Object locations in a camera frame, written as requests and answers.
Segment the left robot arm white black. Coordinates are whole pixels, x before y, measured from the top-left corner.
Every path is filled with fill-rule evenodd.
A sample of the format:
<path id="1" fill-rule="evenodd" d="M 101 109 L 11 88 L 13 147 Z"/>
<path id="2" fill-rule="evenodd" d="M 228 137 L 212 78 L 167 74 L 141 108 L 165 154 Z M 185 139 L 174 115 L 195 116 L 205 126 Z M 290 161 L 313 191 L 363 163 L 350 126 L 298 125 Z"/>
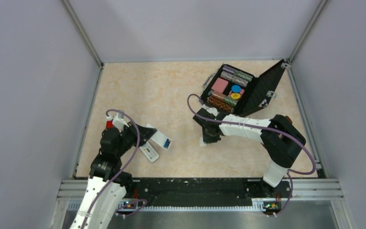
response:
<path id="1" fill-rule="evenodd" d="M 133 193 L 132 175 L 122 170 L 121 157 L 132 147 L 138 149 L 157 132 L 156 128 L 134 126 L 121 129 L 107 124 L 100 148 L 93 160 L 81 205 L 70 228 L 105 229 L 124 197 Z"/>

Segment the blue battery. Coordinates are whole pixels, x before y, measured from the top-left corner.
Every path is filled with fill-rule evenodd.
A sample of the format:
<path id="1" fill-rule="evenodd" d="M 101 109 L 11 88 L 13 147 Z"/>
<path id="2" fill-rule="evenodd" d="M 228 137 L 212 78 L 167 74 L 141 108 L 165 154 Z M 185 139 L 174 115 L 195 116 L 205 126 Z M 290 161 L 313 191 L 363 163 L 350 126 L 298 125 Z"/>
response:
<path id="1" fill-rule="evenodd" d="M 163 144 L 163 148 L 168 150 L 171 144 L 171 140 L 169 138 L 167 138 Z"/>

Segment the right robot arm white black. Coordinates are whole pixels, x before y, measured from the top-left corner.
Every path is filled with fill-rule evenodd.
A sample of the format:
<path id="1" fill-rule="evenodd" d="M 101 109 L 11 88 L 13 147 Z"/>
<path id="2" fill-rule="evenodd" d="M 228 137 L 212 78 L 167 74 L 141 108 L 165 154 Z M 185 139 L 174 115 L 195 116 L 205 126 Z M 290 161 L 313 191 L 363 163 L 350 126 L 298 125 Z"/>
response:
<path id="1" fill-rule="evenodd" d="M 193 119 L 205 132 L 203 140 L 207 144 L 218 142 L 222 136 L 243 137 L 262 144 L 270 157 L 260 184 L 261 192 L 267 197 L 279 191 L 279 183 L 306 144 L 289 118 L 280 114 L 270 119 L 252 119 L 201 108 Z"/>

